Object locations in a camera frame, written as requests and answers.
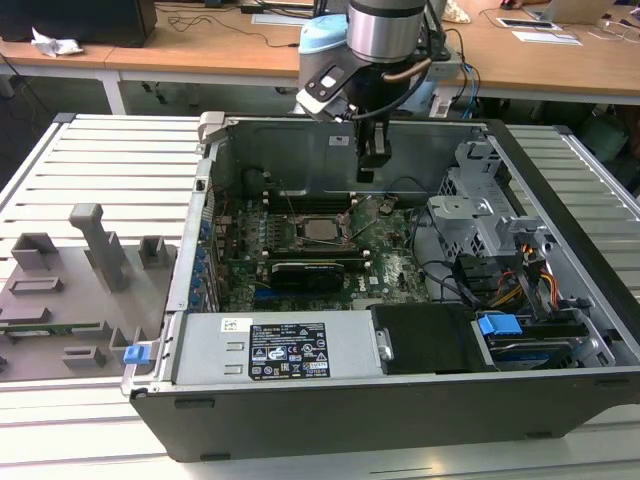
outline blue connector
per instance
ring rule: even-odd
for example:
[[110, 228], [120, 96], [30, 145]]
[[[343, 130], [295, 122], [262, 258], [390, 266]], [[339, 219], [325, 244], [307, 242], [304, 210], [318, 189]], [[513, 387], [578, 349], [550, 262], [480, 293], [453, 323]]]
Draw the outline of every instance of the blue connector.
[[487, 313], [478, 320], [483, 335], [521, 335], [522, 327], [515, 315]]
[[193, 262], [193, 271], [196, 274], [204, 272], [204, 263], [202, 263], [200, 260], [196, 260], [195, 262]]
[[131, 345], [124, 351], [125, 365], [148, 365], [151, 363], [150, 345]]
[[205, 240], [211, 237], [211, 224], [206, 220], [200, 222], [200, 237]]
[[200, 295], [195, 292], [189, 295], [189, 305], [191, 305], [192, 307], [197, 307], [198, 305], [200, 305]]

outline sticker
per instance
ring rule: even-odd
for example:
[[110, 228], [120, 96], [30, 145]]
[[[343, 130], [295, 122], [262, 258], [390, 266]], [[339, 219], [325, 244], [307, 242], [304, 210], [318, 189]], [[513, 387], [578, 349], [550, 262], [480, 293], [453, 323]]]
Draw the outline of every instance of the sticker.
[[25, 330], [18, 332], [7, 332], [9, 337], [47, 337], [51, 335], [47, 330]]
[[220, 324], [222, 333], [248, 332], [253, 325], [253, 318], [223, 318]]
[[248, 328], [251, 332], [249, 376], [252, 380], [331, 376], [324, 323], [250, 325]]
[[349, 137], [329, 137], [329, 146], [330, 147], [348, 147], [349, 146]]

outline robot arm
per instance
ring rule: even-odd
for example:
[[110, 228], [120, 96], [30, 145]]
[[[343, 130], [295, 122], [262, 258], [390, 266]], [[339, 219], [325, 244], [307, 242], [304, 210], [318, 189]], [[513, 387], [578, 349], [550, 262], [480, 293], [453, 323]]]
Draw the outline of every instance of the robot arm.
[[[425, 5], [432, 22], [426, 22]], [[439, 28], [431, 0], [350, 0], [347, 50], [341, 50], [307, 81], [297, 100], [320, 121], [354, 122], [358, 180], [391, 158], [391, 113], [426, 79]], [[411, 79], [418, 76], [411, 86]]]

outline aluminum profile table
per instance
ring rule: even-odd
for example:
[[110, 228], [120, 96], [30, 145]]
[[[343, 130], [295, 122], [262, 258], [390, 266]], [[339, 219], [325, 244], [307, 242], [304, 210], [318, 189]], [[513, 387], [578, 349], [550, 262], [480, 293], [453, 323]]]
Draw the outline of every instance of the aluminum profile table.
[[[640, 301], [640, 205], [572, 134], [554, 127], [510, 130]], [[511, 188], [525, 210], [536, 215], [522, 187], [513, 182]]]
[[[154, 232], [179, 245], [197, 161], [196, 126], [196, 118], [95, 115], [53, 124], [0, 195], [0, 280], [13, 268], [10, 249], [22, 232], [49, 231], [57, 245], [83, 244], [79, 231], [66, 227], [75, 202], [103, 203], [105, 226], [118, 230], [123, 243], [136, 243], [140, 235]], [[637, 276], [633, 265], [634, 255], [638, 262], [640, 240], [636, 230], [624, 223], [637, 226], [637, 206], [629, 203], [633, 200], [574, 138], [546, 127], [512, 131], [574, 215], [591, 228], [590, 235], [619, 273]], [[519, 186], [513, 187], [529, 208]], [[598, 222], [611, 225], [598, 229]], [[633, 277], [628, 280], [630, 288], [637, 287]], [[638, 295], [639, 288], [632, 290]], [[631, 480], [640, 476], [640, 407], [636, 406], [609, 410], [556, 440], [179, 464], [167, 457], [121, 395], [119, 381], [0, 384], [0, 478]], [[296, 433], [301, 440], [313, 435], [303, 430]]]

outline warning label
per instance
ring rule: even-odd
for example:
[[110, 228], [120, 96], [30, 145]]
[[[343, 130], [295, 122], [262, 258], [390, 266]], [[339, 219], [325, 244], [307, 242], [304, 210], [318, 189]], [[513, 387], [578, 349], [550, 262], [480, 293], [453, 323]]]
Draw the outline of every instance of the warning label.
[[252, 325], [249, 376], [253, 380], [330, 377], [324, 323]]

